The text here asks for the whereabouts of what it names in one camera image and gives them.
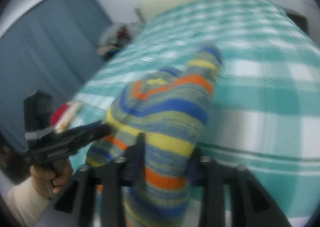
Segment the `left hand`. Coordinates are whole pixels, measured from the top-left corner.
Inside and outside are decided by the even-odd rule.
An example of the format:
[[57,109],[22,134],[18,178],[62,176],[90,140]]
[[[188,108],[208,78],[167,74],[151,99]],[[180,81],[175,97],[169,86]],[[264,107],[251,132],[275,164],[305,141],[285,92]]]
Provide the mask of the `left hand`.
[[38,194],[45,199],[50,199],[61,191],[62,186],[67,183],[73,169],[69,159],[61,160],[62,167],[58,175],[49,168],[32,165],[30,168],[30,175],[33,187]]

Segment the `left forearm cream sleeve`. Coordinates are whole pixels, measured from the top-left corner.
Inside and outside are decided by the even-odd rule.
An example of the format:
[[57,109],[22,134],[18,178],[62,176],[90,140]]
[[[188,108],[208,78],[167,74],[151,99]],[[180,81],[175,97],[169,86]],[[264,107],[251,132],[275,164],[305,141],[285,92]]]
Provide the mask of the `left forearm cream sleeve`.
[[5,193],[3,199],[21,226],[33,226],[50,203],[35,190],[31,177]]

